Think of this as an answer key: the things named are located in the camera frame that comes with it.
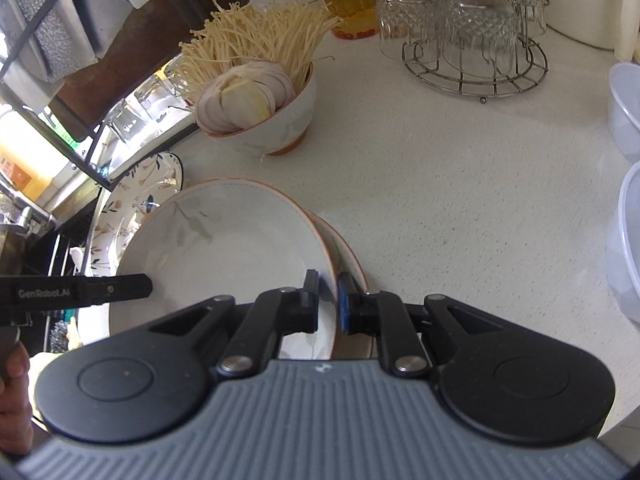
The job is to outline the person's left hand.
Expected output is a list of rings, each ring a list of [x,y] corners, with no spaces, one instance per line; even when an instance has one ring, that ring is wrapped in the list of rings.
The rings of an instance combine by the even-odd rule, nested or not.
[[[8,381],[1,382],[1,451],[25,456],[32,449],[32,407],[29,403],[29,356],[18,342],[6,360]]]

